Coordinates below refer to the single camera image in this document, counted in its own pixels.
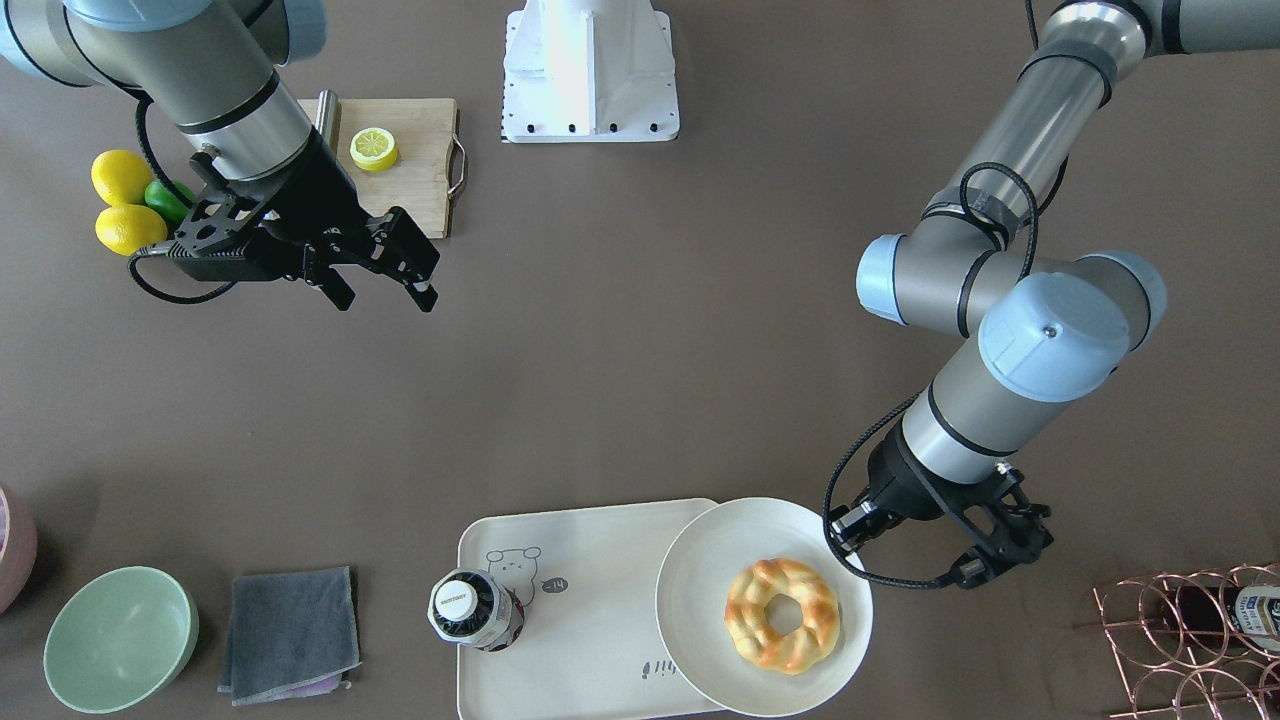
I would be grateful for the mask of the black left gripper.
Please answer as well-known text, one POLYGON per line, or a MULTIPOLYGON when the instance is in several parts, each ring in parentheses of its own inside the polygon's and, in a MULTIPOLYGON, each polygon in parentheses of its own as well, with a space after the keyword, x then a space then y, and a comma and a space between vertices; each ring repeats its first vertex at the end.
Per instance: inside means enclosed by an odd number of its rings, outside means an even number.
POLYGON ((1023 474, 997 465, 975 484, 959 484, 924 468, 893 428, 872 451, 869 483, 849 505, 826 509, 826 544, 852 575, 878 585, 934 591, 974 589, 1007 570, 1041 559, 1053 543, 1044 527, 1050 507, 1033 503, 1021 489, 1023 474), (934 579, 910 580, 855 568, 851 556, 906 520, 955 521, 973 544, 934 579))

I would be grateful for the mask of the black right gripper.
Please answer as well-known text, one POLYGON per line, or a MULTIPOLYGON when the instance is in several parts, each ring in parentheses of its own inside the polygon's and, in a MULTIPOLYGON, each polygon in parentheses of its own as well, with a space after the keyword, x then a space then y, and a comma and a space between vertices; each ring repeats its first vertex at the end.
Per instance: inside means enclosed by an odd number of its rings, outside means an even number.
POLYGON ((347 311, 355 291, 335 272, 339 264, 360 265, 404 286, 421 313, 439 299, 430 277, 439 252, 410 214, 398 206, 371 217, 358 202, 355 184, 321 136, 311 131, 306 145, 282 169, 257 179, 230 179, 215 169, 207 152, 189 164, 207 182, 174 233, 189 255, 207 256, 243 243, 276 243, 302 252, 298 275, 347 311))

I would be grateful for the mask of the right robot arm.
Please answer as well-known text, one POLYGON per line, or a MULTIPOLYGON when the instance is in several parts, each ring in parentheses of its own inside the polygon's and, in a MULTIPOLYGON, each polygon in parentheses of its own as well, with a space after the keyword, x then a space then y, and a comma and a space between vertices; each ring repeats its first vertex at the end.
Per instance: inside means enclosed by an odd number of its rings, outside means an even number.
POLYGON ((205 186, 148 245, 195 281, 302 281, 346 310, 338 274, 357 265, 401 283, 429 311, 438 251, 402 208, 360 204, 325 135, 278 67, 325 42, 320 1, 5 1, 3 55, 70 87, 154 102, 195 147, 205 186))

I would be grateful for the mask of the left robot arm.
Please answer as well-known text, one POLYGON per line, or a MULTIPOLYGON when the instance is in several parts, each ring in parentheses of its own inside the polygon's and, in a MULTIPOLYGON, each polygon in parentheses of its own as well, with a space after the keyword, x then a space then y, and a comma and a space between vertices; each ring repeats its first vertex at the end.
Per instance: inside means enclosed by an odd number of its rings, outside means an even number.
POLYGON ((881 585, 972 589, 1052 543, 1050 509, 1029 501, 1010 459, 1148 341, 1169 293, 1132 252, 1038 258, 1043 211, 1074 141, 1144 59, 1275 49, 1277 18, 1275 1, 1065 1, 1030 28, 1036 49, 963 167, 914 232, 881 236, 859 263, 865 310, 963 346, 868 430, 884 438, 867 488, 837 507, 827 486, 822 534, 841 566, 881 585), (938 518, 973 541, 940 577, 855 565, 864 544, 902 521, 938 518))

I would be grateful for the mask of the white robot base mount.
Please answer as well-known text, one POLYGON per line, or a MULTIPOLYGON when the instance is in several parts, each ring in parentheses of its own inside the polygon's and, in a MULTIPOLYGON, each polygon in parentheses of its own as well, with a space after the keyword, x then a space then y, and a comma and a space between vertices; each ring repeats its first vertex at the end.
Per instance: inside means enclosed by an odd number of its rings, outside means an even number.
POLYGON ((507 15, 503 68, 507 143, 678 137, 671 19, 649 1, 527 1, 507 15))

